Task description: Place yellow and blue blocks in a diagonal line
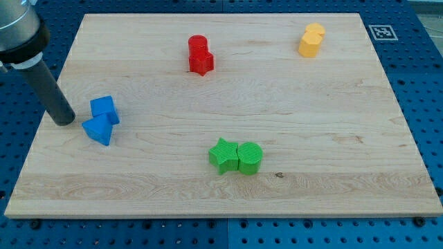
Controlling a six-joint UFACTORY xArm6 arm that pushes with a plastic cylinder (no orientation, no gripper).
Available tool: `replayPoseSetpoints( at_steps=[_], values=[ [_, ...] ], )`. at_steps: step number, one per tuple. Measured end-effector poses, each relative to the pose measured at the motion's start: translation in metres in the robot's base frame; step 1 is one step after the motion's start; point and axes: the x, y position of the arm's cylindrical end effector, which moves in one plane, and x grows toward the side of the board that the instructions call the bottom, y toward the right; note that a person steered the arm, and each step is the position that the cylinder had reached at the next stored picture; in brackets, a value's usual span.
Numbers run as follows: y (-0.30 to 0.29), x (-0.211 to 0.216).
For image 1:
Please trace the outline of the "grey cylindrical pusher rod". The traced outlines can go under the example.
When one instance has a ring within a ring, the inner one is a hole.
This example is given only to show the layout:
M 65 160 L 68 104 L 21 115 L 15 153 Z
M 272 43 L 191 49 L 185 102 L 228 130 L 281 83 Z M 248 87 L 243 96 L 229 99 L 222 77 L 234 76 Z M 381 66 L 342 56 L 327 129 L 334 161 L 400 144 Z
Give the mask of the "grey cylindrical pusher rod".
M 75 120 L 75 112 L 44 62 L 43 52 L 25 62 L 12 64 L 12 67 L 33 89 L 56 125 L 66 126 Z

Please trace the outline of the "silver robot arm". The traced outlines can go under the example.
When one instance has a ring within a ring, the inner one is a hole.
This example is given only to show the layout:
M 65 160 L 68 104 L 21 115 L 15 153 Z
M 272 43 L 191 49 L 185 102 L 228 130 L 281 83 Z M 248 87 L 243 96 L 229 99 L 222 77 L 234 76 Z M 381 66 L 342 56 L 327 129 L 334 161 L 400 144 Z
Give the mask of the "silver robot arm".
M 1 2 L 1 70 L 5 64 L 19 71 L 48 115 L 58 126 L 75 120 L 75 112 L 43 61 L 50 31 L 34 9 L 35 1 Z

